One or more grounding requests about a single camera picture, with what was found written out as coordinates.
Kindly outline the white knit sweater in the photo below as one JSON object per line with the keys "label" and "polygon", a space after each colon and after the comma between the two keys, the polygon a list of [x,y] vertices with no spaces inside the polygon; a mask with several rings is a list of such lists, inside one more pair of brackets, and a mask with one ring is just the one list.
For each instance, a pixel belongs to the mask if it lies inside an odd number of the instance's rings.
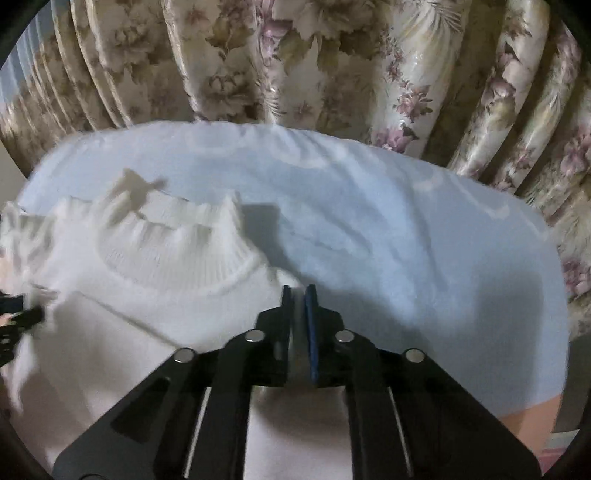
{"label": "white knit sweater", "polygon": [[46,215],[4,207],[2,289],[44,309],[4,368],[11,420],[45,469],[177,349],[221,348],[297,278],[242,226],[235,195],[194,204],[125,171]]}

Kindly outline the orange and blue bedsheet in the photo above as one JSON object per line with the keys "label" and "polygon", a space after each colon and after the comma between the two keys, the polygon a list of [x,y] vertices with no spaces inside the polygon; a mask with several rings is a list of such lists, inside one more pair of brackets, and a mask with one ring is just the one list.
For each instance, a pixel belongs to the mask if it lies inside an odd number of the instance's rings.
{"label": "orange and blue bedsheet", "polygon": [[393,151],[311,131],[157,122],[76,134],[12,203],[48,214],[133,171],[167,195],[235,195],[273,267],[379,348],[423,350],[531,451],[554,429],[569,327],[561,263],[519,199]]}

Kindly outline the blue floral curtain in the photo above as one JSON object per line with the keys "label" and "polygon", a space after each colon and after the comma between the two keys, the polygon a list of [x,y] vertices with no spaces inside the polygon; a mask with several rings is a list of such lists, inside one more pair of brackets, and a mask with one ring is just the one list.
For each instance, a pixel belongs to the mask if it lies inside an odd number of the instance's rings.
{"label": "blue floral curtain", "polygon": [[372,144],[514,194],[551,225],[590,331],[590,33],[558,1],[5,1],[1,140],[155,120]]}

